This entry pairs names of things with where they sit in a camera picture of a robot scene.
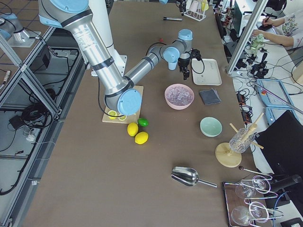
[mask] mint green bowl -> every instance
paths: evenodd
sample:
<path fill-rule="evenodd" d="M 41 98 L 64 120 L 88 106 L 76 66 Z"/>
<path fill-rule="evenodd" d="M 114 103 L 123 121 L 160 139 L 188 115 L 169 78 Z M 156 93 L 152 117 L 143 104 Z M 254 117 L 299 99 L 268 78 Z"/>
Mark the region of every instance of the mint green bowl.
<path fill-rule="evenodd" d="M 222 125 L 217 119 L 206 117 L 200 122 L 200 130 L 205 136 L 215 137 L 222 132 Z"/>

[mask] person's arm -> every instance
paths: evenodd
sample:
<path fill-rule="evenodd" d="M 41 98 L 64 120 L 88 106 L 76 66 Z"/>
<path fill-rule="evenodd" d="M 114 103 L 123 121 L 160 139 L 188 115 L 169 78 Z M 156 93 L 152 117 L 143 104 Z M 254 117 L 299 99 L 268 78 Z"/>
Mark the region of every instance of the person's arm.
<path fill-rule="evenodd" d="M 277 19 L 269 18 L 268 21 L 266 21 L 266 19 L 267 18 L 263 19 L 263 21 L 262 21 L 262 25 L 264 25 L 264 26 L 272 25 L 272 26 L 278 27 L 285 23 L 284 17 L 277 18 Z"/>
<path fill-rule="evenodd" d="M 276 43 L 281 44 L 285 47 L 293 46 L 294 45 L 294 38 L 291 36 L 285 36 L 285 35 L 276 35 L 270 32 L 264 32 L 261 30 L 253 30 L 252 35 L 257 36 L 258 34 L 262 33 L 264 38 Z"/>

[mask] pink bowl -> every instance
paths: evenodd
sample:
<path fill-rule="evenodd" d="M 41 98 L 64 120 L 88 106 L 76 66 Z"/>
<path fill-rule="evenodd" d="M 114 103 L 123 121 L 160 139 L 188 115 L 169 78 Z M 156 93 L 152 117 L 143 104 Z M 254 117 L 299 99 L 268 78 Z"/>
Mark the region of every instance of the pink bowl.
<path fill-rule="evenodd" d="M 172 84 L 164 92 L 167 104 L 175 110 L 183 110 L 193 102 L 194 92 L 184 84 Z"/>

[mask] yellow object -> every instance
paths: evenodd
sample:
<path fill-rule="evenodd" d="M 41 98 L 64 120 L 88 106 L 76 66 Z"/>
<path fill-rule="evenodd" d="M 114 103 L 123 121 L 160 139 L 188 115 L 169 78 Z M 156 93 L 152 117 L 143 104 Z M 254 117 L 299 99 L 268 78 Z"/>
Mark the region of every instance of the yellow object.
<path fill-rule="evenodd" d="M 124 121 L 126 118 L 127 118 L 127 116 L 123 115 L 123 116 L 119 117 L 119 120 Z"/>
<path fill-rule="evenodd" d="M 147 132 L 140 132 L 138 133 L 135 138 L 134 138 L 134 141 L 135 143 L 137 144 L 143 144 L 145 143 L 146 141 L 148 140 L 148 133 Z"/>
<path fill-rule="evenodd" d="M 202 0 L 201 10 L 202 10 L 202 11 L 207 11 L 208 8 L 209 8 L 209 6 L 208 6 L 207 0 Z"/>
<path fill-rule="evenodd" d="M 138 133 L 139 127 L 137 123 L 132 122 L 127 126 L 127 133 L 130 136 L 135 136 Z"/>
<path fill-rule="evenodd" d="M 114 111 L 114 110 L 108 111 L 107 114 L 109 114 L 109 115 L 111 115 L 111 116 L 117 116 L 117 112 Z"/>

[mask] ice scoop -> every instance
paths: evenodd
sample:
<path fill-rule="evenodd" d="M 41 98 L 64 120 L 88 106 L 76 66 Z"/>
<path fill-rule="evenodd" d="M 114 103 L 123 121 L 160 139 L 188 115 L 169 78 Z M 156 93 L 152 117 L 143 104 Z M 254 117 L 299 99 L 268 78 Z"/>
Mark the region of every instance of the ice scoop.
<path fill-rule="evenodd" d="M 198 172 L 193 168 L 176 166 L 172 169 L 171 177 L 186 186 L 194 186 L 199 182 L 214 188 L 217 187 L 217 184 L 215 183 L 199 179 Z"/>

